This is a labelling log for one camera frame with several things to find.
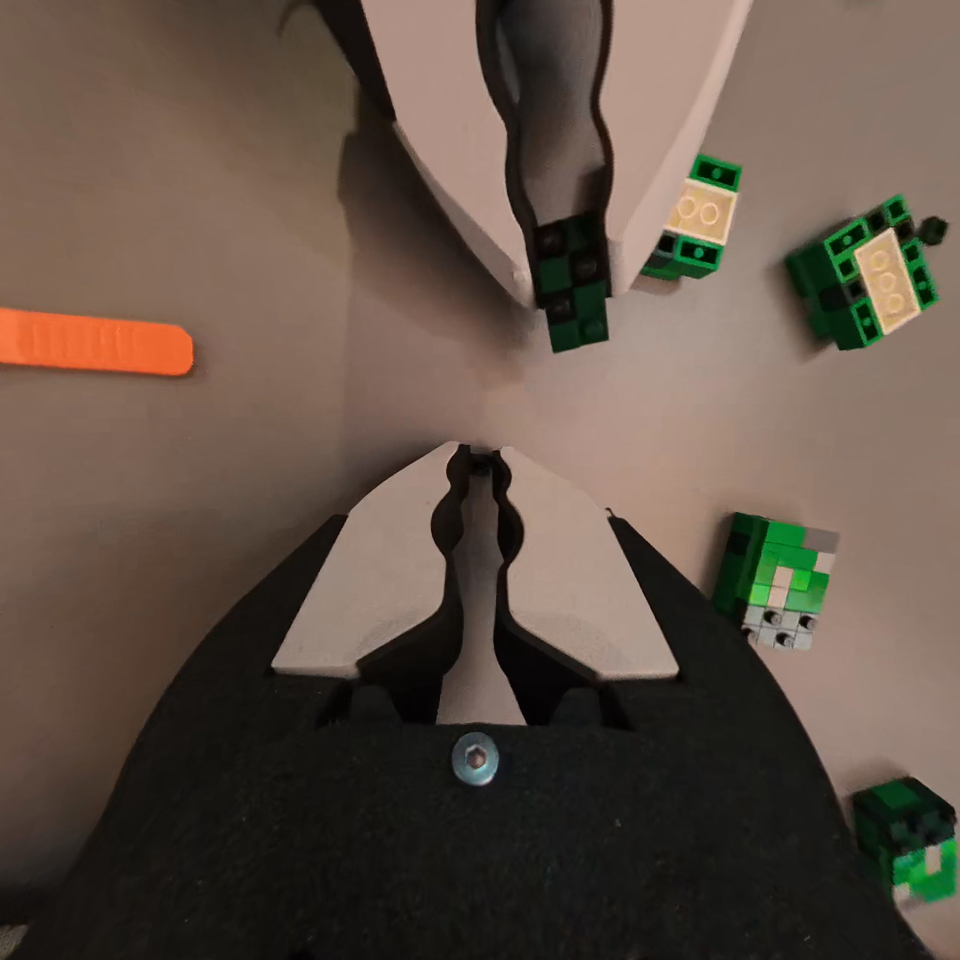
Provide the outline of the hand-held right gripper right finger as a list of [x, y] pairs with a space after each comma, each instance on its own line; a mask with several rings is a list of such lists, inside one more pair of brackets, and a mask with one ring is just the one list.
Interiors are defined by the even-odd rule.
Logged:
[[526, 723], [570, 690], [674, 681], [679, 666], [605, 510], [510, 446], [491, 455], [493, 646]]

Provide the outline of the green lego face block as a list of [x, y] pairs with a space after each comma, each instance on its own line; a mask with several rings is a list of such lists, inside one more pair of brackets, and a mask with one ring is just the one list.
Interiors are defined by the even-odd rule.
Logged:
[[939, 302], [922, 221], [895, 195], [786, 255], [817, 340], [842, 352], [866, 349]]
[[719, 270], [735, 218], [741, 176], [739, 164], [697, 154], [640, 271], [643, 277], [664, 282], [701, 280]]

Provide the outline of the dark green lego assembly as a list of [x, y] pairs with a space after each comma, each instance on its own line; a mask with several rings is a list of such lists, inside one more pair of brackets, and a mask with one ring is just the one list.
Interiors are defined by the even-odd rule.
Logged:
[[535, 302], [546, 316], [552, 352], [607, 342], [611, 281], [601, 215], [586, 211], [539, 225], [533, 254]]

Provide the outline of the green lego block dark studs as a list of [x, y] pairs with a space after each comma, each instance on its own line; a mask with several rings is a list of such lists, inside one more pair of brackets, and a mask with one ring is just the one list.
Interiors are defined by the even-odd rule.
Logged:
[[712, 605], [751, 645], [808, 651], [838, 545], [833, 531], [737, 511], [730, 516]]

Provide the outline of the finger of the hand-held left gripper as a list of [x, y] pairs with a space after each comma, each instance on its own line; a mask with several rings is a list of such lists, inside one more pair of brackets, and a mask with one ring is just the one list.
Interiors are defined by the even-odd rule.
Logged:
[[474, 257], [532, 308], [532, 272], [507, 192], [507, 132], [482, 72], [476, 3], [362, 7], [401, 143]]
[[673, 210], [726, 82], [752, 1], [613, 1], [599, 112], [612, 151], [611, 293], [626, 294]]

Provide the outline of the dark green lego cube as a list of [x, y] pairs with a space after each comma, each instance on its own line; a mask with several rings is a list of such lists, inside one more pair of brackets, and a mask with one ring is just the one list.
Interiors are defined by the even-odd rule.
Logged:
[[858, 850], [894, 905], [956, 894], [957, 814], [948, 801], [906, 775], [855, 792], [850, 807]]

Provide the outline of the orange brick separator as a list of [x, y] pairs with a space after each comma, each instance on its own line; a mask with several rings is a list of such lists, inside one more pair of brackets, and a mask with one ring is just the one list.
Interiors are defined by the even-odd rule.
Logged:
[[194, 342], [177, 325], [1, 309], [7, 366], [177, 378], [194, 361]]

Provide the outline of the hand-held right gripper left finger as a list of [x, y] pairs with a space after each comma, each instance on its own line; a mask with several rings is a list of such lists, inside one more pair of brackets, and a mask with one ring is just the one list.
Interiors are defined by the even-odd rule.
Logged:
[[471, 448], [450, 440], [369, 492], [339, 534], [271, 669], [386, 690], [409, 723], [434, 723], [461, 654], [454, 551]]

